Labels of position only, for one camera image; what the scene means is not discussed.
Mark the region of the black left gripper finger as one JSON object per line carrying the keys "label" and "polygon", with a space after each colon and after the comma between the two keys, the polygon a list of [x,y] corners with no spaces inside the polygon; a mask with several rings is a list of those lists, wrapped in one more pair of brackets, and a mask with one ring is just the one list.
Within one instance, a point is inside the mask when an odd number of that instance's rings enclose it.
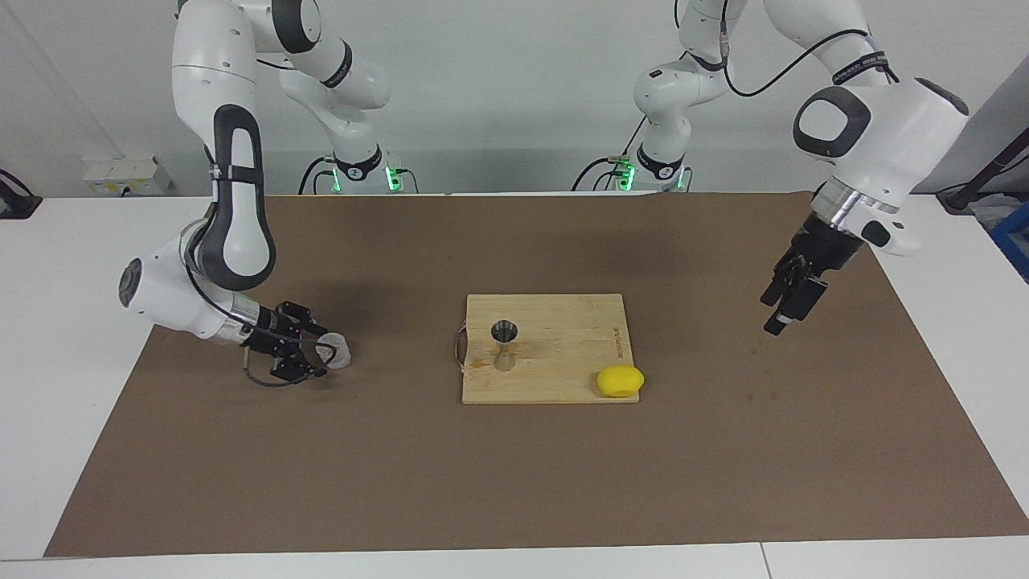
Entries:
{"label": "black left gripper finger", "polygon": [[797,267],[797,259],[799,256],[783,256],[776,263],[772,280],[760,297],[761,304],[765,306],[776,306],[786,296],[791,283],[791,275],[793,275],[794,268]]}
{"label": "black left gripper finger", "polygon": [[816,276],[804,277],[790,285],[773,281],[764,291],[765,306],[774,307],[764,331],[778,336],[791,322],[804,320],[827,289],[827,283]]}

